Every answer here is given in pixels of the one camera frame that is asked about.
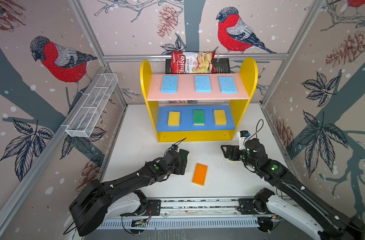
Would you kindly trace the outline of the green sponge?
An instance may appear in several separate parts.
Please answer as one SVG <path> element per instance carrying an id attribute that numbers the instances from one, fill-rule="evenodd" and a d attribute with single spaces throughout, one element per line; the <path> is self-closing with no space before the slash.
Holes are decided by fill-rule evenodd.
<path id="1" fill-rule="evenodd" d="M 193 124 L 194 124 L 194 126 L 204 126 L 205 125 L 204 110 L 194 110 L 193 111 Z"/>

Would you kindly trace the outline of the yellow sponge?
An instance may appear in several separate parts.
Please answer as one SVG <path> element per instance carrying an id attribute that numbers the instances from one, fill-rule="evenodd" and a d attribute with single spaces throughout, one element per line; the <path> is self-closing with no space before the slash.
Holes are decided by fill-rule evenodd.
<path id="1" fill-rule="evenodd" d="M 179 127 L 180 125 L 180 112 L 170 111 L 168 113 L 168 126 Z"/>
<path id="2" fill-rule="evenodd" d="M 225 110 L 214 110 L 214 119 L 216 126 L 226 126 L 228 123 Z"/>

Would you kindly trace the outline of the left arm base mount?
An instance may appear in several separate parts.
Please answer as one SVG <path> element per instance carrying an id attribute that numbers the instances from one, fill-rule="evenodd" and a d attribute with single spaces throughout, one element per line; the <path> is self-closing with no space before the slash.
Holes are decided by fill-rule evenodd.
<path id="1" fill-rule="evenodd" d="M 161 200 L 148 199 L 141 190 L 136 190 L 128 196 L 134 197 L 133 203 L 120 216 L 159 216 L 161 210 Z"/>

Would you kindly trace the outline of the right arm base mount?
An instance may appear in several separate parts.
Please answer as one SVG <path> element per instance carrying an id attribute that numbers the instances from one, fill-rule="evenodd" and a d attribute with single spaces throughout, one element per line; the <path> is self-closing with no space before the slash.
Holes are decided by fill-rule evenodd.
<path id="1" fill-rule="evenodd" d="M 237 211 L 242 215 L 263 215 L 270 213 L 267 207 L 268 199 L 274 196 L 274 192 L 263 188 L 254 197 L 238 199 Z"/>

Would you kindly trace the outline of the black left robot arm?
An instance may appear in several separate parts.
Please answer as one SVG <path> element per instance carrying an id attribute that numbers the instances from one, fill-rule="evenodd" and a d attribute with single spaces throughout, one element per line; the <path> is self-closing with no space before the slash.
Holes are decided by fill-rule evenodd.
<path id="1" fill-rule="evenodd" d="M 137 215 L 146 210 L 147 198 L 140 188 L 163 182 L 171 174 L 184 175 L 189 152 L 168 150 L 163 157 L 146 162 L 139 170 L 109 182 L 89 182 L 70 204 L 69 211 L 79 236 L 96 230 L 108 217 Z"/>

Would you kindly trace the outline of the light blue sponge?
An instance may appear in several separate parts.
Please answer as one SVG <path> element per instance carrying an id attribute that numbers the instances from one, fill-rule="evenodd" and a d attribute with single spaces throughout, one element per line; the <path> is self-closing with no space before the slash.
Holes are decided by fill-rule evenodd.
<path id="1" fill-rule="evenodd" d="M 211 93 L 211 82 L 209 76 L 195 76 L 196 93 Z"/>
<path id="2" fill-rule="evenodd" d="M 222 94 L 236 94 L 238 92 L 233 77 L 219 77 L 219 84 Z"/>
<path id="3" fill-rule="evenodd" d="M 177 93 L 178 76 L 163 76 L 161 93 Z"/>

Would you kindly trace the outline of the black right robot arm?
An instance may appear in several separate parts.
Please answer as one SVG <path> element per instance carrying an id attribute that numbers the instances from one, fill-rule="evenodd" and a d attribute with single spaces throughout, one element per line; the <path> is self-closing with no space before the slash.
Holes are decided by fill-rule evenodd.
<path id="1" fill-rule="evenodd" d="M 244 142 L 244 147 L 222 145 L 222 152 L 230 161 L 240 161 L 272 187 L 277 188 L 297 206 L 281 199 L 273 191 L 263 188 L 253 200 L 256 212 L 278 215 L 314 240 L 363 240 L 365 225 L 357 217 L 348 217 L 307 189 L 280 162 L 268 157 L 258 139 Z"/>

